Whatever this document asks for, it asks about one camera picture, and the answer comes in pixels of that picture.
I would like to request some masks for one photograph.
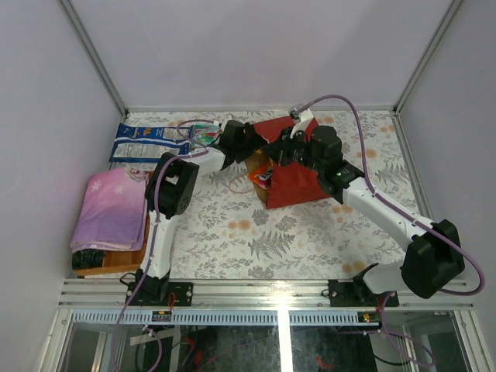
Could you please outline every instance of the glass panel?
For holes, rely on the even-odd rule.
[[[450,313],[390,312],[387,328],[412,336],[430,349],[436,358],[432,368],[420,371],[468,372]],[[294,372],[311,370],[396,372],[416,370],[391,345],[385,334],[350,334],[352,326],[292,326],[291,342]],[[405,353],[423,363],[430,358],[420,347],[394,337]]]
[[[71,372],[111,372],[110,342],[113,325],[78,323],[66,353],[67,370]],[[283,326],[161,326],[153,329],[160,335],[163,349],[157,371],[246,371],[278,372],[282,360],[291,358],[293,370],[308,371],[379,371],[416,370],[398,353],[384,334],[349,334],[353,326],[298,325]],[[428,347],[436,358],[436,367],[417,370],[429,372],[468,372],[450,313],[389,312],[387,327],[405,333]],[[421,362],[427,354],[415,344],[395,338],[399,347]],[[158,344],[153,337],[143,336],[141,325],[123,325],[117,336],[116,359],[121,372],[149,370],[157,360]]]
[[[87,323],[75,326],[72,340],[67,345],[70,352],[66,352],[61,370],[113,372],[110,345],[114,326]],[[158,343],[142,329],[141,325],[119,328],[116,359],[121,372],[148,371],[157,360]],[[281,370],[276,326],[159,325],[153,329],[160,336],[162,345],[156,371],[168,372],[171,366],[177,366],[181,372]]]

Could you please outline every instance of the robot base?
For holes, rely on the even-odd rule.
[[[365,273],[376,265],[377,263],[370,265],[358,273],[353,278],[353,281],[329,280],[329,300],[331,301],[331,306],[334,308],[377,307],[388,295],[388,292],[379,295],[372,293],[363,282]],[[389,298],[386,307],[396,308],[399,305],[398,296],[395,295]]]

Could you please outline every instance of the colorful item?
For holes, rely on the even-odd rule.
[[[270,190],[272,181],[272,164],[267,161],[264,165],[258,167],[249,174],[250,180],[254,184],[258,184],[264,190]]]
[[[198,123],[179,129],[182,134],[201,144],[209,145],[221,133],[218,126]],[[191,146],[177,133],[176,126],[132,127],[119,124],[112,148],[111,162],[121,163],[157,163],[166,153],[184,155],[198,148]]]
[[[91,176],[71,240],[73,252],[140,250],[146,221],[148,172],[117,168]]]

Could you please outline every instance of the white wall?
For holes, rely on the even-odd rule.
[[[465,2],[402,113],[432,210],[484,268],[477,298],[496,360],[496,2]],[[474,272],[469,277],[476,282]]]
[[[55,0],[0,12],[0,369],[32,371],[119,114]]]
[[[126,104],[174,109],[392,106],[450,2],[73,0]]]

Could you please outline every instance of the fabric surface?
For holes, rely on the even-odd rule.
[[[336,128],[344,158],[361,168],[357,126],[351,112],[314,112],[320,125]],[[185,119],[228,115],[259,122],[275,112],[132,113],[131,126],[175,126]],[[387,111],[362,111],[372,181],[405,207],[416,210],[405,162]],[[152,170],[154,164],[140,169]],[[326,279],[350,278],[372,263],[389,264],[404,253],[369,219],[329,198],[267,210],[242,164],[198,179],[181,216],[171,254],[173,278]]]
[[[126,168],[91,176],[71,240],[73,252],[85,248],[140,250],[147,178],[147,172]]]

